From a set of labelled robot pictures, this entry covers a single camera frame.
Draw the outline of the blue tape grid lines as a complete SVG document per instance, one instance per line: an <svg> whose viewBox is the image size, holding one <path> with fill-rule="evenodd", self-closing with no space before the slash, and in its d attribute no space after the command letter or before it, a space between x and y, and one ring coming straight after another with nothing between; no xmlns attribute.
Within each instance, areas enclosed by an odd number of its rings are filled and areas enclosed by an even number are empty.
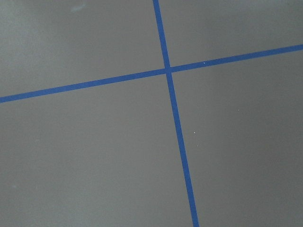
<svg viewBox="0 0 303 227"><path fill-rule="evenodd" d="M174 119L174 125L176 129L176 136L178 140L178 148L182 163L182 169L187 189L187 197L190 207L190 213L191 213L191 219L194 227L200 226L197 210L196 210L196 202L195 202L195 196L191 181L191 175L188 165L188 159L186 154L186 148L184 143L184 136L182 132L182 126L179 116L179 110L178 110L178 102L176 98L176 92L175 87L173 83L173 73L180 72L180 71L187 71L187 70L193 70L193 69L199 69L199 68L205 68L215 65L221 65L231 62L237 62L237 61L245 61L249 59L255 59L255 58L262 58L267 57L271 55L278 55L283 53L290 53L290 52L297 52L303 50L303 45L292 45L287 47L280 47L270 50L264 50L259 52L251 52L246 54L240 54L240 55L234 55L229 57L223 57L219 59L212 59L212 60L206 60L206 61L199 61L189 64L183 64L183 65L177 65L177 66L171 66L170 60L169 60L169 51L167 48L167 42L165 37L165 29L162 21L162 15L161 15L161 9L160 4L157 0L153 1L153 8L154 8L154 14L156 18L157 23L157 30L158 35L160 39L160 47L161 47L161 53L164 63L163 69L156 69L156 70L150 70L150 71L144 71L144 72L138 72L138 73L132 73L132 74L126 74L122 76L117 77L111 77L111 78L104 78L104 79L98 79L93 81L87 81L87 82L81 82L77 84L70 84L65 86L59 86L59 87L52 87L42 90L36 90L36 91L30 91L20 94L14 94L9 96L3 96L0 98L1 103L6 102L13 102L17 100L22 99L28 99L38 96L46 96L50 94L56 94L56 93L62 93L67 91L73 91L73 90L79 90L89 87L97 87L97 86L103 86L107 84L115 84L119 82L124 82L128 80L136 80L141 78L148 78L148 77L154 77L158 75L165 75L166 81L168 84L168 90L169 90L169 97L170 97L170 103L171 103L171 109L173 113L173 119Z"/></svg>

